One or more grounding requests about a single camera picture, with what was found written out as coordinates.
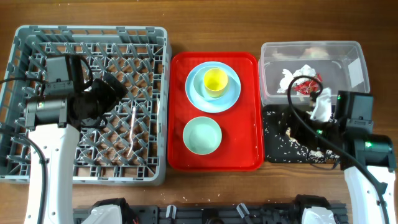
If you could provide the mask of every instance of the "black tray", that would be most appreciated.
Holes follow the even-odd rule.
[[[262,109],[262,122],[264,129],[264,147],[266,160],[276,163],[334,163],[338,156],[331,151],[326,153],[312,151],[307,159],[308,148],[291,140],[288,135],[278,133],[277,114],[281,113],[287,105],[267,105]],[[303,111],[311,111],[311,107],[305,105],[296,106]]]

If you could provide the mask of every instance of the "red tray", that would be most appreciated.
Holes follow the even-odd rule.
[[[196,109],[185,94],[190,71],[203,62],[229,65],[239,76],[241,94],[237,102],[220,113]],[[223,138],[218,149],[199,156],[185,147],[182,132],[193,118],[207,116],[220,126]],[[169,132],[167,159],[177,170],[242,171],[256,170],[264,162],[261,98],[257,60],[244,52],[184,52],[171,64],[169,96]]]

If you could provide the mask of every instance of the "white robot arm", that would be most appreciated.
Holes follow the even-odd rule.
[[[390,224],[397,223],[394,206],[395,172],[390,172],[387,167],[367,166],[366,168],[379,182],[388,184],[383,198],[387,203]],[[344,177],[351,197],[354,224],[386,224],[382,208],[377,203],[380,199],[368,179],[356,167],[344,170]]]
[[[57,124],[36,127],[29,133],[47,160],[47,193],[43,224],[74,224],[72,211],[73,157],[79,142],[80,132],[71,125],[59,128]],[[36,224],[39,218],[42,167],[37,153],[32,154],[29,199],[25,224]],[[119,205],[102,205],[92,209],[83,224],[122,224]]]

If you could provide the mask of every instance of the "yellow cup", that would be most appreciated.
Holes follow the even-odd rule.
[[[212,68],[205,73],[203,82],[209,96],[213,98],[219,97],[223,94],[228,84],[228,75],[222,69]]]

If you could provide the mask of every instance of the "wooden table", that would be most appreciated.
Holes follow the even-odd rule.
[[[173,55],[184,51],[246,51],[259,58],[265,42],[356,40],[363,48],[375,97],[374,132],[390,136],[398,145],[395,1],[18,2],[0,4],[1,74],[15,30],[24,24],[162,26],[169,34]],[[23,223],[28,187],[0,184],[0,223]],[[351,208],[341,171],[269,162],[255,172],[186,173],[168,168],[160,187],[75,185],[73,207],[86,208],[115,197],[125,197],[131,205],[259,204],[290,202],[297,194],[324,196]]]

